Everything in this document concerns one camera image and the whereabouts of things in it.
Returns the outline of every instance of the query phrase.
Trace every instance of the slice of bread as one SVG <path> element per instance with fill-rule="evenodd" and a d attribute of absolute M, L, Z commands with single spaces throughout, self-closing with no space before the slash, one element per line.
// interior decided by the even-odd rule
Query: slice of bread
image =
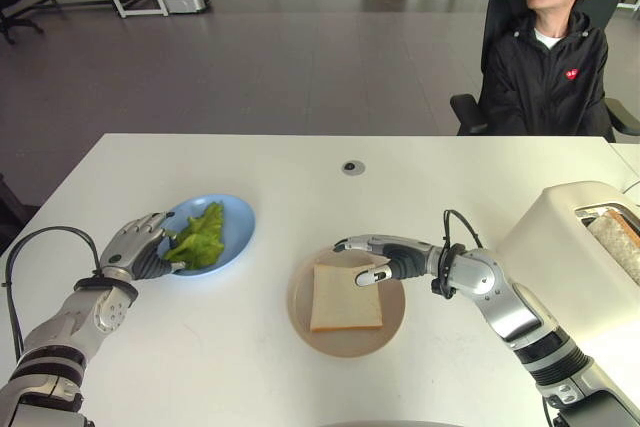
<path fill-rule="evenodd" d="M 629 277 L 640 285 L 640 237 L 624 217 L 610 210 L 591 222 L 588 229 Z"/>
<path fill-rule="evenodd" d="M 382 327 L 379 286 L 358 287 L 355 282 L 360 272 L 373 267 L 314 266 L 311 332 Z"/>

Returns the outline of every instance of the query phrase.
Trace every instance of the green lettuce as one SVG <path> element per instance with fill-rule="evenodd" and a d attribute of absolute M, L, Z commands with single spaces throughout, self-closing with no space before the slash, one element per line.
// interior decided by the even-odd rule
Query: green lettuce
<path fill-rule="evenodd" d="M 189 217 L 187 220 L 189 226 L 176 236 L 176 247 L 164 254 L 164 258 L 171 262 L 185 262 L 189 270 L 215 264 L 224 250 L 221 241 L 224 222 L 222 204 L 213 202 L 201 217 Z"/>

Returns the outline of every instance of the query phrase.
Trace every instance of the robotic arm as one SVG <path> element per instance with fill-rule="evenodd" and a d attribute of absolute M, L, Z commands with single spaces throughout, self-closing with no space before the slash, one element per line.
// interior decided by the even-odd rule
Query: robotic arm
<path fill-rule="evenodd" d="M 90 427 L 77 413 L 87 363 L 122 324 L 138 296 L 133 280 L 152 279 L 184 268 L 156 254 L 172 214 L 129 222 L 111 240 L 93 277 L 78 281 L 60 311 L 25 339 L 24 352 L 0 390 L 0 427 Z"/>
<path fill-rule="evenodd" d="M 109 243 L 94 276 L 80 280 L 60 311 L 26 338 L 9 382 L 0 389 L 0 427 L 92 427 L 78 413 L 87 363 L 123 322 L 138 293 L 133 280 L 184 268 L 156 255 L 171 214 L 152 214 L 125 225 Z M 389 259 L 360 273 L 358 285 L 429 274 L 445 298 L 471 299 L 491 328 L 520 359 L 552 407 L 556 427 L 640 426 L 640 412 L 523 286 L 505 275 L 485 249 L 436 247 L 417 240 L 365 235 L 338 242 L 336 251 L 363 250 Z"/>
<path fill-rule="evenodd" d="M 461 244 L 440 248 L 385 235 L 350 237 L 334 248 L 351 249 L 389 259 L 386 265 L 360 273 L 357 285 L 429 274 L 434 277 L 434 293 L 449 299 L 460 292 L 474 302 L 534 378 L 546 402 L 560 410 L 556 426 L 640 426 L 640 411 L 538 299 L 507 277 L 493 252 L 467 251 Z"/>

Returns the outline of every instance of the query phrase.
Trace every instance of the round hole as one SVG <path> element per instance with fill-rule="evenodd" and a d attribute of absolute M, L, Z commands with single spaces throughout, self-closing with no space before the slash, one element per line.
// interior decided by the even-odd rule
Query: round hole
<path fill-rule="evenodd" d="M 360 175 L 364 173 L 365 166 L 359 160 L 348 160 L 342 164 L 342 172 L 345 175 Z"/>

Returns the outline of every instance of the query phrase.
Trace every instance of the black office chair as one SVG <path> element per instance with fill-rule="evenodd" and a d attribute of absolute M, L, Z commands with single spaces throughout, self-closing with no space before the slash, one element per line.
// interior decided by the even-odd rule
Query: black office chair
<path fill-rule="evenodd" d="M 20 202 L 0 174 L 0 254 L 9 247 L 39 208 Z"/>
<path fill-rule="evenodd" d="M 595 27 L 604 29 L 616 10 L 618 0 L 580 0 L 575 9 L 587 14 Z M 509 22 L 527 11 L 526 0 L 489 0 L 482 43 L 482 73 L 494 42 L 500 39 Z M 489 122 L 471 94 L 454 95 L 451 107 L 460 121 L 458 135 L 485 135 Z M 605 99 L 613 127 L 627 135 L 640 135 L 640 122 L 615 99 Z"/>
<path fill-rule="evenodd" d="M 19 18 L 16 18 L 16 17 L 6 17 L 2 13 L 2 11 L 4 9 L 7 9 L 7 8 L 11 7 L 12 5 L 17 4 L 20 1 L 21 0 L 0 0 L 0 32 L 2 32 L 2 35 L 4 35 L 4 38 L 7 40 L 7 42 L 9 42 L 12 45 L 15 44 L 16 42 L 15 42 L 15 40 L 13 40 L 9 36 L 9 29 L 11 27 L 17 27 L 17 26 L 31 27 L 31 28 L 35 29 L 36 32 L 38 32 L 39 34 L 43 34 L 44 33 L 44 30 L 42 30 L 32 20 L 19 19 Z"/>

